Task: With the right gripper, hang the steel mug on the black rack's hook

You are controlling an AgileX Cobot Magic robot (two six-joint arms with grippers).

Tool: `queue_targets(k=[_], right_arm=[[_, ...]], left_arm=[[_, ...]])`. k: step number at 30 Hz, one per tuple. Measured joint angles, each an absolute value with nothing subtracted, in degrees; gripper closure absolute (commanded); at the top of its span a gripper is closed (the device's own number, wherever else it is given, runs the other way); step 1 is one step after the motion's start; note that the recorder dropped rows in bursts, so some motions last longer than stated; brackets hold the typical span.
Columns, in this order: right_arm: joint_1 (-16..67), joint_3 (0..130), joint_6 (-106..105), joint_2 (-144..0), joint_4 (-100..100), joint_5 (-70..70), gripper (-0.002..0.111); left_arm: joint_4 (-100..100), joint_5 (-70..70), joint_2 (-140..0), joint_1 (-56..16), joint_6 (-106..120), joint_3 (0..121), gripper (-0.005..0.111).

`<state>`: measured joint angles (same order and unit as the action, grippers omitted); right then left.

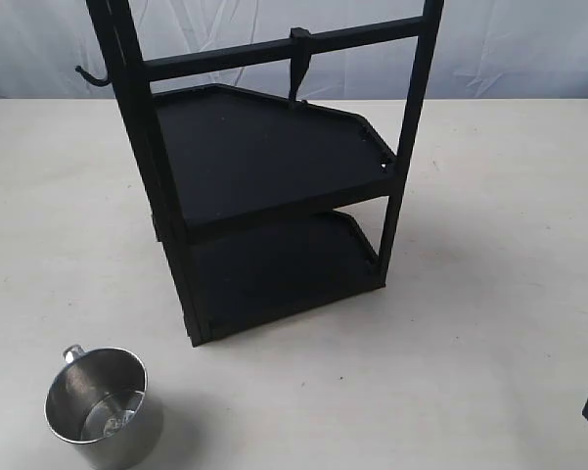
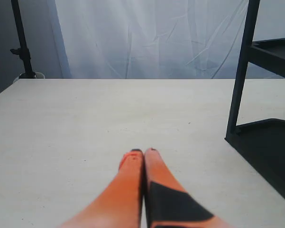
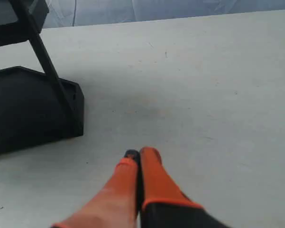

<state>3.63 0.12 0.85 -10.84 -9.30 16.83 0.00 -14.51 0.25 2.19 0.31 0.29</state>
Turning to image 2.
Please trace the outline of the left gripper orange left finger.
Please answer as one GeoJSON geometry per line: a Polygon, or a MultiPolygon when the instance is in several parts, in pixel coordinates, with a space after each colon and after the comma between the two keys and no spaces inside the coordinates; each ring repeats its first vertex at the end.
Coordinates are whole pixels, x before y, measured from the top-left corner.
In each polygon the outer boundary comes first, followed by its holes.
{"type": "Polygon", "coordinates": [[[124,154],[106,189],[62,228],[139,228],[143,197],[143,152],[124,154]]]}

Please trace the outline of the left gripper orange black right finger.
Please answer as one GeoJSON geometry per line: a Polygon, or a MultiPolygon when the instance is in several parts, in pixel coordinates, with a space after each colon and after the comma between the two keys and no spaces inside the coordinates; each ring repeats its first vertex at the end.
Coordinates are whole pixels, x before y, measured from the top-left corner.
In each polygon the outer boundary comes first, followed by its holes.
{"type": "Polygon", "coordinates": [[[166,166],[158,150],[144,155],[149,228],[229,228],[230,224],[195,201],[166,166]]]}

